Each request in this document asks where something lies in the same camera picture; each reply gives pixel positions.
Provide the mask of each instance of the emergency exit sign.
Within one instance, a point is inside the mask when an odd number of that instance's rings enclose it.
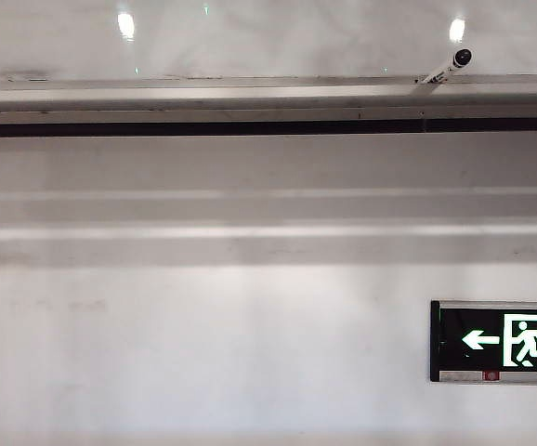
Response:
[[[433,301],[432,381],[537,383],[537,303]]]

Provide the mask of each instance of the black stripe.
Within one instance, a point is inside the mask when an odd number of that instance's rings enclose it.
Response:
[[[430,310],[429,379],[439,381],[439,301],[432,300]]]
[[[6,124],[0,138],[334,135],[537,130],[537,118],[398,119],[242,123]]]

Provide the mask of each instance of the red indicator light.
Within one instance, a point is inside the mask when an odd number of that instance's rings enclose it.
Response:
[[[495,370],[483,371],[483,381],[500,381],[500,372]]]

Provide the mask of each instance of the white arrow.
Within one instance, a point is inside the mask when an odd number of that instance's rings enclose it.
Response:
[[[482,350],[481,344],[500,344],[500,336],[482,336],[483,330],[473,330],[463,338],[463,342],[474,350]]]

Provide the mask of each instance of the security camera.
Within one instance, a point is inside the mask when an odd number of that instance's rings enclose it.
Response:
[[[454,54],[450,60],[442,63],[436,70],[430,73],[422,84],[443,84],[448,81],[448,78],[464,68],[470,61],[471,51],[461,49]]]

